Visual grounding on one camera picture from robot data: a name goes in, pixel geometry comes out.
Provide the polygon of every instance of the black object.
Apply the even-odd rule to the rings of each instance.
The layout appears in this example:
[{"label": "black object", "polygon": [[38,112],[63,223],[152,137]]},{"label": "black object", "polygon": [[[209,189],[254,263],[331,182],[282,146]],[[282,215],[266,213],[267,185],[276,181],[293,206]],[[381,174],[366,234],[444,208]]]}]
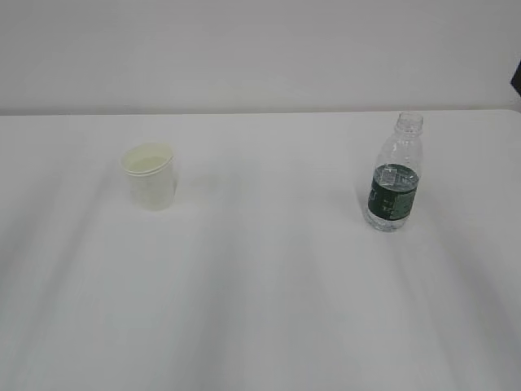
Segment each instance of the black object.
[{"label": "black object", "polygon": [[521,63],[519,63],[518,70],[515,71],[514,77],[512,77],[512,81],[510,84],[518,91],[518,94],[521,95]]}]

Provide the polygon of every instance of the cup rim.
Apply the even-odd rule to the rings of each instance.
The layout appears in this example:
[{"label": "cup rim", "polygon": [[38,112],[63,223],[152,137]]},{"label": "cup rim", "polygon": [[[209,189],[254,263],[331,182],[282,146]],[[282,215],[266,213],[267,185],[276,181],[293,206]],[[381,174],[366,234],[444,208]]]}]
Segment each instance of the cup rim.
[{"label": "cup rim", "polygon": [[[166,152],[165,155],[165,161],[161,163],[161,165],[154,167],[153,169],[148,169],[146,171],[133,171],[128,168],[128,166],[125,165],[125,159],[128,159],[129,156],[133,153],[139,152],[142,149],[156,149],[156,150],[162,150],[162,152]],[[130,176],[133,177],[144,177],[148,175],[155,174],[162,169],[164,169],[171,161],[173,160],[173,150],[167,143],[143,143],[139,144],[134,148],[129,149],[127,152],[123,154],[123,156],[120,158],[120,166],[121,168]]]}]

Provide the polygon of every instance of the green bottle label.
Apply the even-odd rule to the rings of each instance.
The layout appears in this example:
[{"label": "green bottle label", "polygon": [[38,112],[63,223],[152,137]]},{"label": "green bottle label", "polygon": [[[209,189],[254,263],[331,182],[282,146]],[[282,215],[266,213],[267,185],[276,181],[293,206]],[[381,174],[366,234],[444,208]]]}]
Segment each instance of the green bottle label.
[{"label": "green bottle label", "polygon": [[418,175],[403,165],[382,165],[374,171],[369,210],[384,220],[410,215],[418,187]]}]

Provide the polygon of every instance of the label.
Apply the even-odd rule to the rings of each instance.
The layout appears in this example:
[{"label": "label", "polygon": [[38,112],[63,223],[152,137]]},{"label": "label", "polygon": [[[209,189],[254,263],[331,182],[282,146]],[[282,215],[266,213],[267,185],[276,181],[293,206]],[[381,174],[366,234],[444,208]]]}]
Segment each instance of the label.
[{"label": "label", "polygon": [[[380,182],[384,186],[388,186],[390,183],[389,175],[391,174],[380,171],[379,175]],[[375,173],[373,177],[368,203],[369,210],[372,214],[389,221],[401,220],[402,218],[408,217],[413,208],[417,187],[405,191],[390,190],[381,186],[376,181],[376,178],[377,173]]]}]

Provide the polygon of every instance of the water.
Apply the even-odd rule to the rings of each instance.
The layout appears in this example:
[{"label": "water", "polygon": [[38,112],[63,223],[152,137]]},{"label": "water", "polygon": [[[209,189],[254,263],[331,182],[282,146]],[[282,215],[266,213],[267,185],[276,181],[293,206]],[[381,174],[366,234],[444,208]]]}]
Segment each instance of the water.
[{"label": "water", "polygon": [[366,221],[380,231],[401,228],[413,206],[419,176],[404,165],[380,165],[366,206]]}]

